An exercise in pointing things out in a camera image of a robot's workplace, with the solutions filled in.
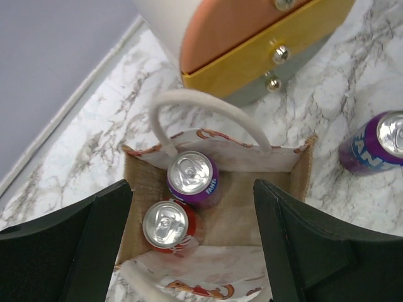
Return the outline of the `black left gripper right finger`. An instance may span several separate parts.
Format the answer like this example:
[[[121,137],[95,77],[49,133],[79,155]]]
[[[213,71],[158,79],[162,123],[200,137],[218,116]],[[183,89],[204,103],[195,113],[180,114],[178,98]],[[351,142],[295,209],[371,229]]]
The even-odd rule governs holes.
[[[402,238],[352,225],[271,182],[254,204],[275,301],[401,301]]]

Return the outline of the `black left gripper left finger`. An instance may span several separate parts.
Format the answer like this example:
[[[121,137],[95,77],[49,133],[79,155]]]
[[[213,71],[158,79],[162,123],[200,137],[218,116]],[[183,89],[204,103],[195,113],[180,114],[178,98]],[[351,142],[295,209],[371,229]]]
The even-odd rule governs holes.
[[[132,202],[127,181],[1,231],[1,301],[104,301]]]

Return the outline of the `red soda can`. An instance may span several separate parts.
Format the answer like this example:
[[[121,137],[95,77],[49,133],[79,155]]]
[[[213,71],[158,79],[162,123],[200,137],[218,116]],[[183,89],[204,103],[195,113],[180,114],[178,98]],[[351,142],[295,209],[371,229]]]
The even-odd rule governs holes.
[[[176,199],[152,205],[144,216],[142,230],[153,249],[181,257],[195,250],[205,237],[197,211]]]

